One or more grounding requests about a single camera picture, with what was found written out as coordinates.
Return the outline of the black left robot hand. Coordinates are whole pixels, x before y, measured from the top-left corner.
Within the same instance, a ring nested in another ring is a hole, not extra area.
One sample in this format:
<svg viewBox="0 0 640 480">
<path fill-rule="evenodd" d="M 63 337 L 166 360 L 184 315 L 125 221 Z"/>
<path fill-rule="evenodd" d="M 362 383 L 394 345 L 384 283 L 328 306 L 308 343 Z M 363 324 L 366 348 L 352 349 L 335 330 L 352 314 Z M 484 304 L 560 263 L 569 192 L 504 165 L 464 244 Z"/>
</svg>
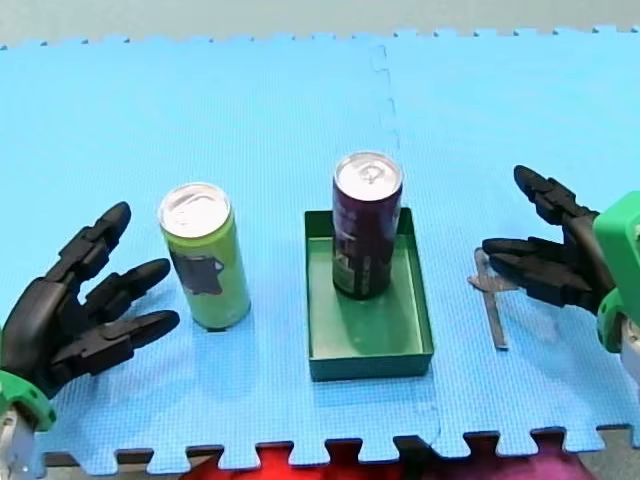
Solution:
<svg viewBox="0 0 640 480">
<path fill-rule="evenodd" d="M 93 225 L 82 227 L 54 266 L 25 288 L 3 326 L 2 371 L 53 398 L 75 378 L 128 361 L 178 326 L 173 310 L 125 315 L 169 274 L 166 258 L 112 273 L 85 299 L 78 297 L 81 285 L 106 266 L 130 219 L 130 206 L 115 204 Z"/>
</svg>

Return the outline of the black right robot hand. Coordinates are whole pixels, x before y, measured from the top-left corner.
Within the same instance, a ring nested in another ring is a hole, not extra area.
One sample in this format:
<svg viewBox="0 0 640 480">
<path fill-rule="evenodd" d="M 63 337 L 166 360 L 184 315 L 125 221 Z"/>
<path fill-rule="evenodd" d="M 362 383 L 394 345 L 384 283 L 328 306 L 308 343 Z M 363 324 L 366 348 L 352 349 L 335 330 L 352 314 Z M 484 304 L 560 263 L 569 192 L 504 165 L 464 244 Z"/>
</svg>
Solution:
<svg viewBox="0 0 640 480">
<path fill-rule="evenodd" d="M 563 241 L 533 236 L 485 239 L 481 247 L 490 266 L 531 298 L 597 314 L 615 287 L 593 231 L 599 213 L 578 204 L 576 194 L 552 177 L 524 165 L 515 166 L 513 175 L 538 216 L 562 229 Z"/>
</svg>

